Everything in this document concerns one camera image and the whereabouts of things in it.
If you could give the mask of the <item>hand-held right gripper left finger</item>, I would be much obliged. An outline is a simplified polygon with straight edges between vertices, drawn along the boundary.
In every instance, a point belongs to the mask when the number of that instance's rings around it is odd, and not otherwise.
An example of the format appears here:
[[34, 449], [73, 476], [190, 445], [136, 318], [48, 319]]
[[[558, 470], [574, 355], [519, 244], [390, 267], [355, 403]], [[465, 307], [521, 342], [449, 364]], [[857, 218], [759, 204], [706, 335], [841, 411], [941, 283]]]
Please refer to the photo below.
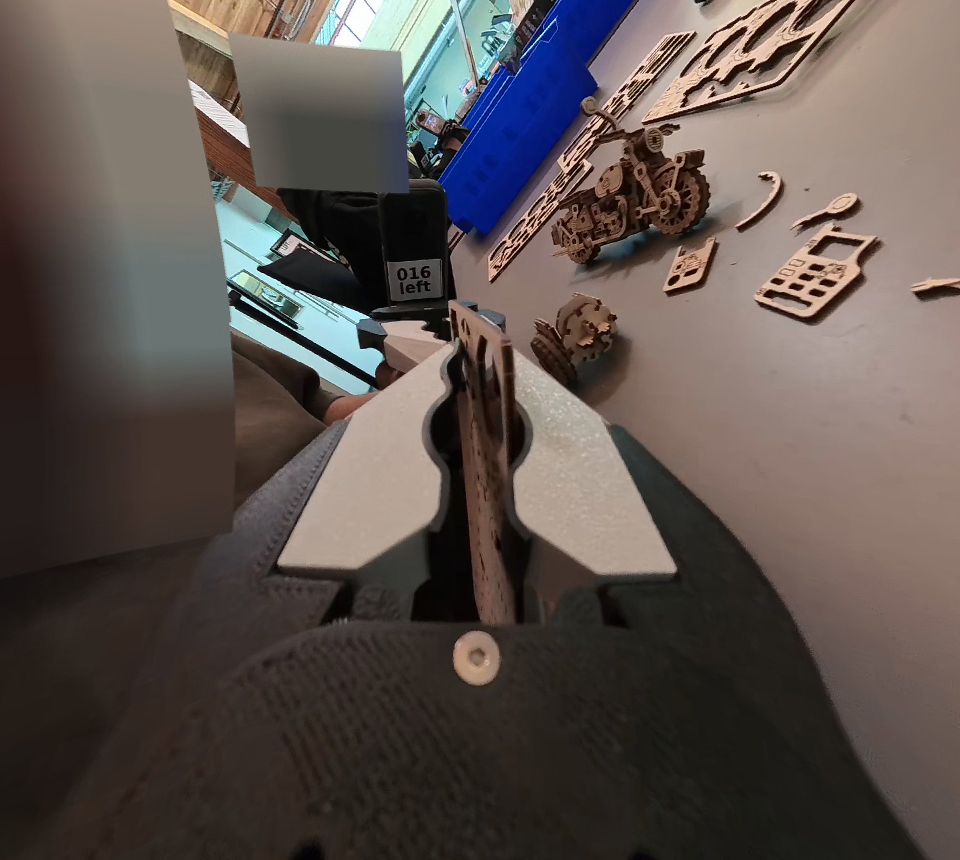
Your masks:
[[291, 576], [419, 587], [450, 507], [431, 422], [450, 399], [453, 343], [348, 419], [277, 561]]

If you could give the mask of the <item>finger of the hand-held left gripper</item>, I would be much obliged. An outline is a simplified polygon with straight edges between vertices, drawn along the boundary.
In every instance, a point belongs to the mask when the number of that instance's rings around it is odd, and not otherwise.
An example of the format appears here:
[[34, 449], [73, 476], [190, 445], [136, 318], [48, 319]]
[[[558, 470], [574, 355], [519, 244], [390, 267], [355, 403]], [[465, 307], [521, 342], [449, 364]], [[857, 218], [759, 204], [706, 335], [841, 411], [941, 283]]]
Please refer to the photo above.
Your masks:
[[382, 326], [386, 331], [383, 340], [383, 382], [395, 382], [450, 344], [448, 338], [441, 337], [425, 320], [391, 320], [383, 322]]

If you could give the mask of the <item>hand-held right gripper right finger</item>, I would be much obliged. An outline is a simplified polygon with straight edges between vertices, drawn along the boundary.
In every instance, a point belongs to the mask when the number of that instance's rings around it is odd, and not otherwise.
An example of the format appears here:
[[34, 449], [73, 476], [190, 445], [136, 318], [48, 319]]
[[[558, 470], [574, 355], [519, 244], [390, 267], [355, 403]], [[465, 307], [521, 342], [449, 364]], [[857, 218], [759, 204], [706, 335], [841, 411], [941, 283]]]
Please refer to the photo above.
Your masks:
[[513, 386], [525, 435], [512, 499], [531, 538], [526, 585], [562, 598], [673, 579], [675, 560], [603, 417], [522, 354]]

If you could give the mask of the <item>wooden puzzle sheet with octagon cutout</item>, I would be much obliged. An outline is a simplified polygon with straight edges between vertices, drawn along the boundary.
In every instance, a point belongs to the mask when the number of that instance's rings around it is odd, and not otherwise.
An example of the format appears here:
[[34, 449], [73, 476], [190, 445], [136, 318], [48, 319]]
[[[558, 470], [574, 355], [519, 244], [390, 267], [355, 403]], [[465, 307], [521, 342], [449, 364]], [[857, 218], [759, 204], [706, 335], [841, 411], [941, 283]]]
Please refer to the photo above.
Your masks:
[[512, 464], [523, 442], [513, 345], [470, 306], [452, 300], [448, 309], [459, 354], [457, 416], [474, 600], [484, 624], [514, 625], [522, 616], [525, 542], [511, 520]]

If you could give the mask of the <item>person's left forearm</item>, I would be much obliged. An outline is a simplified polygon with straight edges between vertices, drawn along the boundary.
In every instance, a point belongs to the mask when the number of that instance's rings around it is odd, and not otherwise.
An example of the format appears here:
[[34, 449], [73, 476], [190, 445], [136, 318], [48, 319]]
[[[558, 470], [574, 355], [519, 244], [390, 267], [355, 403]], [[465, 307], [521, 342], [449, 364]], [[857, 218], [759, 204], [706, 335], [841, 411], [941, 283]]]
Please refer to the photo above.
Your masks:
[[386, 302], [381, 290], [364, 284], [347, 266], [303, 247], [257, 270], [291, 289], [366, 315]]

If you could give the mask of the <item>grey desk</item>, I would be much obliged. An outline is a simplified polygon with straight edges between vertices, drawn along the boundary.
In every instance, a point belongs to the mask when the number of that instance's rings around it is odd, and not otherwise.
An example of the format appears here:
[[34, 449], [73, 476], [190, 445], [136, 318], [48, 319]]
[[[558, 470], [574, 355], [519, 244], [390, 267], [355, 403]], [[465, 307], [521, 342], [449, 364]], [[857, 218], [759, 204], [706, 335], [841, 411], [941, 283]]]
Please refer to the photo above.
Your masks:
[[[606, 98], [668, 34], [696, 39], [636, 102], [635, 129], [697, 46], [765, 0], [637, 0], [590, 70]], [[656, 232], [593, 266], [552, 256], [549, 228], [494, 282], [489, 250], [556, 174], [572, 123], [486, 240], [453, 252], [458, 289], [535, 318], [577, 291], [621, 335], [583, 398], [630, 430], [734, 532], [786, 602], [852, 744], [929, 858], [958, 858], [958, 0], [857, 0], [772, 91], [680, 117], [703, 148], [705, 284], [663, 294], [677, 243]], [[735, 225], [783, 189], [747, 229]], [[834, 222], [791, 230], [853, 192]], [[760, 306], [762, 284], [825, 224], [881, 245], [821, 319]]]

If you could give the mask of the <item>person's left hand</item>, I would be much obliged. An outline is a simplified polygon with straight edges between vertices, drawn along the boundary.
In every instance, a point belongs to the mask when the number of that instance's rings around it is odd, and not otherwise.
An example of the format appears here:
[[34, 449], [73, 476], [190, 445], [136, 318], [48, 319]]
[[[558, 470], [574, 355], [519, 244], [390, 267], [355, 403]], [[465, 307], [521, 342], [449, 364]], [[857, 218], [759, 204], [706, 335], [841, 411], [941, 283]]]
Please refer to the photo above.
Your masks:
[[322, 415], [321, 421], [327, 426], [341, 422], [366, 403], [373, 400], [379, 392], [386, 390], [400, 379], [402, 375], [403, 372], [390, 366], [389, 362], [383, 361], [378, 363], [374, 373], [374, 390], [362, 395], [338, 397], [331, 401]]

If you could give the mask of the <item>person's dark clothing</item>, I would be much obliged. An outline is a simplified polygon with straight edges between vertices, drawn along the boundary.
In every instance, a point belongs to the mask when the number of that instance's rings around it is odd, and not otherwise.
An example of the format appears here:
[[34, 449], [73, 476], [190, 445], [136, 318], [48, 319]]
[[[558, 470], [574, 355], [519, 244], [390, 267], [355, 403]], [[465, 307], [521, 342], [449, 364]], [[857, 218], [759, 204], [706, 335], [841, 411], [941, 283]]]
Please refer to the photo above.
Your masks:
[[328, 246], [350, 264], [382, 260], [377, 194], [277, 189], [283, 206], [316, 246]]

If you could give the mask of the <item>long narrow wooden puzzle sheet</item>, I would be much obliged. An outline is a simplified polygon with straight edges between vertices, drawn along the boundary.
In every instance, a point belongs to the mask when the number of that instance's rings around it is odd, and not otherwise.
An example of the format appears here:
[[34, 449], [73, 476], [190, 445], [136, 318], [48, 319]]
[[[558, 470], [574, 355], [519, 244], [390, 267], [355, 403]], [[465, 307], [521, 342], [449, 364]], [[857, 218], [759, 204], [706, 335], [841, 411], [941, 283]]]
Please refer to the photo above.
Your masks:
[[561, 199], [594, 169], [589, 161], [600, 142], [612, 139], [621, 121], [645, 91], [687, 49], [697, 34], [694, 30], [666, 34], [634, 68], [597, 112], [586, 114], [588, 122], [557, 158], [558, 171], [543, 192], [502, 236], [487, 255], [487, 281], [494, 283], [543, 228]]

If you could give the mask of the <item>blue plastic bins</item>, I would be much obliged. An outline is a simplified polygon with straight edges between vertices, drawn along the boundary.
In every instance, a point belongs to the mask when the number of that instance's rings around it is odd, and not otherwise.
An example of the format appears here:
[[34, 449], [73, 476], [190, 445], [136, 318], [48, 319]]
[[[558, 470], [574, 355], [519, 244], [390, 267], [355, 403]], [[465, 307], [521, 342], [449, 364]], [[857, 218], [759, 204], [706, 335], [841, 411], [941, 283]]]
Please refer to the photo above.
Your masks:
[[439, 178], [460, 230], [489, 233], [597, 90], [589, 64], [637, 0], [556, 0], [518, 71], [497, 73]]

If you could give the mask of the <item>wooden motorcycle model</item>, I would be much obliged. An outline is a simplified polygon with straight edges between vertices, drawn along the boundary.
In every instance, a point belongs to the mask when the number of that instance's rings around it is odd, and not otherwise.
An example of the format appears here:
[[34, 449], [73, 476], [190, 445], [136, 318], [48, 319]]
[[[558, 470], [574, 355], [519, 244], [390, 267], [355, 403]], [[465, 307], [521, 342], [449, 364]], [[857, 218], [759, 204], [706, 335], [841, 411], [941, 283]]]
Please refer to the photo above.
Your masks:
[[621, 154], [592, 187], [558, 202], [560, 216], [550, 231], [558, 248], [555, 256], [585, 265], [606, 244], [649, 228], [682, 235], [702, 221], [711, 201], [710, 184], [702, 173], [705, 152], [698, 148], [671, 158], [664, 154], [665, 140], [680, 129], [678, 123], [626, 131], [592, 97], [582, 100], [581, 110], [609, 126], [598, 142], [621, 141]]

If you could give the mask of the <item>small square wooden piece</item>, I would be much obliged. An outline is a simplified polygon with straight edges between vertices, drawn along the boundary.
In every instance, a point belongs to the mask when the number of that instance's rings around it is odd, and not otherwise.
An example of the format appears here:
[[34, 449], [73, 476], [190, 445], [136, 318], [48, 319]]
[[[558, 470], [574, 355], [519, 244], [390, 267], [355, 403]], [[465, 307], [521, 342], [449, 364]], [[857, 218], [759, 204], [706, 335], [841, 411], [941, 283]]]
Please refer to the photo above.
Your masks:
[[662, 291], [677, 294], [699, 286], [709, 274], [717, 248], [717, 238], [707, 237], [696, 249], [681, 245], [671, 260]]

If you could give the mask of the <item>wooden grid piece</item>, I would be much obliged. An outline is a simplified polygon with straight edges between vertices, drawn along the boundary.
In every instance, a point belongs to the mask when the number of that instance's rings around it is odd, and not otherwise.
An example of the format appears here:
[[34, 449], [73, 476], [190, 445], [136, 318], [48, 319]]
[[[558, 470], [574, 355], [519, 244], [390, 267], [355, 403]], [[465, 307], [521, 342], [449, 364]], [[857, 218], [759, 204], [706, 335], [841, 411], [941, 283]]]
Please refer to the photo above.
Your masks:
[[822, 319], [863, 278], [863, 264], [879, 237], [822, 226], [755, 292], [761, 307], [798, 321]]

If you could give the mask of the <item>large wooden puzzle sheet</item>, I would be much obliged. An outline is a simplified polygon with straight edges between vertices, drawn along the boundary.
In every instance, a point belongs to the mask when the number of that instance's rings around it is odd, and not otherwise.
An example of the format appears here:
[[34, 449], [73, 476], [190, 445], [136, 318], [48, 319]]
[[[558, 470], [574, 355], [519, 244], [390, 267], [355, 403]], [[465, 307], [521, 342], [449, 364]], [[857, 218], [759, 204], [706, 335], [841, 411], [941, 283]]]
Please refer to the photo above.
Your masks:
[[644, 125], [781, 86], [856, 0], [766, 0], [717, 27], [666, 87]]

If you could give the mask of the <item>small key-shaped wooden piece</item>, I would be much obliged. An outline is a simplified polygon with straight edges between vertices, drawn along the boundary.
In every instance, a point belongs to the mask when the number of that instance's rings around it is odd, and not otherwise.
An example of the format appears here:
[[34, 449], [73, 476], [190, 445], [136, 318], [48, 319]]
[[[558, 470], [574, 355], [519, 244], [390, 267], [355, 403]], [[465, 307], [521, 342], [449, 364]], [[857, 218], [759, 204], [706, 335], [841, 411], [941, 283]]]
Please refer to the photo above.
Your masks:
[[833, 223], [848, 216], [859, 206], [860, 197], [857, 193], [848, 192], [846, 194], [840, 194], [834, 197], [827, 206], [795, 220], [789, 229], [800, 230], [826, 222]]

